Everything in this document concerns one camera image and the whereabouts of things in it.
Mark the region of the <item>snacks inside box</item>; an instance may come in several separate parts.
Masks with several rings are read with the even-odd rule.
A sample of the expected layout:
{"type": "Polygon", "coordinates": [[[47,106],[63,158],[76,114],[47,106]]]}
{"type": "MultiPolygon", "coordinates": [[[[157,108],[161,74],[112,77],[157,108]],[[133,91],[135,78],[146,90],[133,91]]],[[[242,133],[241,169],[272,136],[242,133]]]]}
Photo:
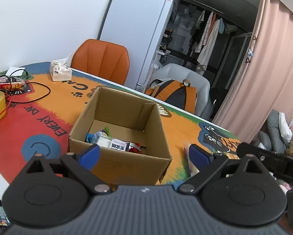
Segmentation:
{"type": "Polygon", "coordinates": [[[142,149],[146,149],[145,146],[137,142],[123,141],[117,138],[111,137],[108,126],[104,127],[96,133],[87,133],[85,142],[90,144],[99,145],[107,149],[118,150],[123,152],[131,152],[141,154],[142,149]]]}

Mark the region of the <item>white hanging towel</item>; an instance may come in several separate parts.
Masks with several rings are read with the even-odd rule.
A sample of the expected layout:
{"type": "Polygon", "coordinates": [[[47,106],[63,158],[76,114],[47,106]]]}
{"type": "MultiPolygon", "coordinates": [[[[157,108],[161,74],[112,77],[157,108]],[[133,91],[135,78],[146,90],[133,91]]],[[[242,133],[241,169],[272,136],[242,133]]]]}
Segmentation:
{"type": "Polygon", "coordinates": [[[207,43],[203,47],[203,50],[201,51],[201,53],[197,59],[197,61],[198,61],[197,70],[198,71],[204,72],[207,68],[208,62],[210,60],[210,57],[211,57],[213,49],[214,49],[217,35],[219,33],[220,22],[221,22],[221,20],[216,20],[216,22],[214,23],[211,34],[207,39],[207,43]]]}

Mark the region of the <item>orange chair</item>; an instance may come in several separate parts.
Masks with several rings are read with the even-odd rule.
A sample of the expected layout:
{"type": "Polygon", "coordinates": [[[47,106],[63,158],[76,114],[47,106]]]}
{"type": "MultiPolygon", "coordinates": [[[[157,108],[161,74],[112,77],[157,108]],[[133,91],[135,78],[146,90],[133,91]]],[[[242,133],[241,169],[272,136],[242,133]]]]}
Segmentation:
{"type": "Polygon", "coordinates": [[[123,85],[129,65],[129,55],[125,47],[88,39],[73,55],[71,68],[123,85]]]}

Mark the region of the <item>grey sofa with cushions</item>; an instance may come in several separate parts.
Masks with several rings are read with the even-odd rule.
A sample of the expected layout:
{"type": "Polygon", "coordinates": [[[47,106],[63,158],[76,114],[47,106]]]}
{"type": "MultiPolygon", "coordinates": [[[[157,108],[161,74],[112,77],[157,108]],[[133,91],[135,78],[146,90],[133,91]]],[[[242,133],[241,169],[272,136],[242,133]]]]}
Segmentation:
{"type": "Polygon", "coordinates": [[[285,113],[271,110],[255,138],[254,145],[264,150],[293,157],[293,125],[288,125],[285,113]]]}

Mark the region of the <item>brown cardboard box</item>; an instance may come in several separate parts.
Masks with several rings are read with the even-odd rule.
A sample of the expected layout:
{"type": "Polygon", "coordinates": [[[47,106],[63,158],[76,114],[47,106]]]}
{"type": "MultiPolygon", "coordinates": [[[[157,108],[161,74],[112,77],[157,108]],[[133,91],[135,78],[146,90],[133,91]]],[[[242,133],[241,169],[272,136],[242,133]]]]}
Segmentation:
{"type": "Polygon", "coordinates": [[[92,173],[112,185],[155,185],[172,160],[158,105],[120,90],[97,87],[69,135],[69,150],[81,153],[90,146],[88,133],[108,127],[112,138],[138,143],[140,153],[100,148],[92,173]]]}

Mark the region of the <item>colourful cat table mat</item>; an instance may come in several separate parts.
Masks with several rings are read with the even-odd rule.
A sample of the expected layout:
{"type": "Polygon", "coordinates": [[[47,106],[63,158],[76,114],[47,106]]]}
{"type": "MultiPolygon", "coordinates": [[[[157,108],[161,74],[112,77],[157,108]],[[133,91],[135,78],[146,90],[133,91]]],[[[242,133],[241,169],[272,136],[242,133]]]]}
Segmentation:
{"type": "MultiPolygon", "coordinates": [[[[61,154],[68,149],[68,135],[97,86],[136,94],[135,90],[79,70],[68,82],[53,82],[49,63],[27,65],[24,76],[29,89],[13,96],[0,120],[0,194],[35,153],[61,154]]],[[[158,103],[172,161],[162,184],[179,185],[188,178],[183,142],[212,151],[199,137],[207,121],[164,102],[158,103]]]]}

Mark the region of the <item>pink curtain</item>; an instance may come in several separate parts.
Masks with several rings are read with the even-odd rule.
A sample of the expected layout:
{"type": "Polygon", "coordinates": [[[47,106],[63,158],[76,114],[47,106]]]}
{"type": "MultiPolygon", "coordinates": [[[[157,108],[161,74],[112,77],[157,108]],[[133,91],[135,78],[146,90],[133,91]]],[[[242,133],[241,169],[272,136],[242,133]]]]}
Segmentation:
{"type": "Polygon", "coordinates": [[[213,123],[251,142],[271,110],[293,118],[293,12],[260,0],[252,39],[213,123]]]}

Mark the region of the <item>red snack packet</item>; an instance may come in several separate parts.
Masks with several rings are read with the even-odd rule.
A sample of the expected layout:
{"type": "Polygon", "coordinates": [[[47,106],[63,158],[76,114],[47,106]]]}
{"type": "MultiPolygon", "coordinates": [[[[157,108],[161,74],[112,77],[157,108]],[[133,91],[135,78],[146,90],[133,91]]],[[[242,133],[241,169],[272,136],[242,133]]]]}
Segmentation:
{"type": "Polygon", "coordinates": [[[0,83],[0,89],[5,91],[16,91],[26,87],[26,82],[3,82],[0,83]]]}

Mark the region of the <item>white refrigerator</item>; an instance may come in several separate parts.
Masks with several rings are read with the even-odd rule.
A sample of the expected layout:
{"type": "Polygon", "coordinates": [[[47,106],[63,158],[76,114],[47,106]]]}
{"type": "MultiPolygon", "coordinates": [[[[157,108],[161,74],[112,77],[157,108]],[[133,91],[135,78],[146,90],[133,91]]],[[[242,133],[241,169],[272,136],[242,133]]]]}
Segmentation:
{"type": "Polygon", "coordinates": [[[127,49],[130,65],[124,86],[145,91],[172,7],[171,0],[111,0],[100,40],[127,49]]]}

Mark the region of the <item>orange black backpack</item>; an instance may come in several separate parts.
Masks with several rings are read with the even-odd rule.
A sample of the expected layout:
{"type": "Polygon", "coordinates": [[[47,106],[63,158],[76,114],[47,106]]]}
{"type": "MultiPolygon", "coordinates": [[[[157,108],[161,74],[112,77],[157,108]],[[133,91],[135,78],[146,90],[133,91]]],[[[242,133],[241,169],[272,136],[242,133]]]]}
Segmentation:
{"type": "Polygon", "coordinates": [[[144,93],[192,114],[195,113],[197,91],[187,79],[154,79],[144,93]]]}

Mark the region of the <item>white tissue pack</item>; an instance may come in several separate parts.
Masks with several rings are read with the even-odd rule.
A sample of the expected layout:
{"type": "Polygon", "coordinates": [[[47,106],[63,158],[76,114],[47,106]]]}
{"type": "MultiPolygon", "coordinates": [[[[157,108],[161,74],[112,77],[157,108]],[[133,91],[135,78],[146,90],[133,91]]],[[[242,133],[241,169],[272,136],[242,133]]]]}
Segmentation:
{"type": "Polygon", "coordinates": [[[72,63],[73,54],[70,53],[66,58],[51,61],[49,73],[52,81],[69,81],[72,79],[72,63]]]}

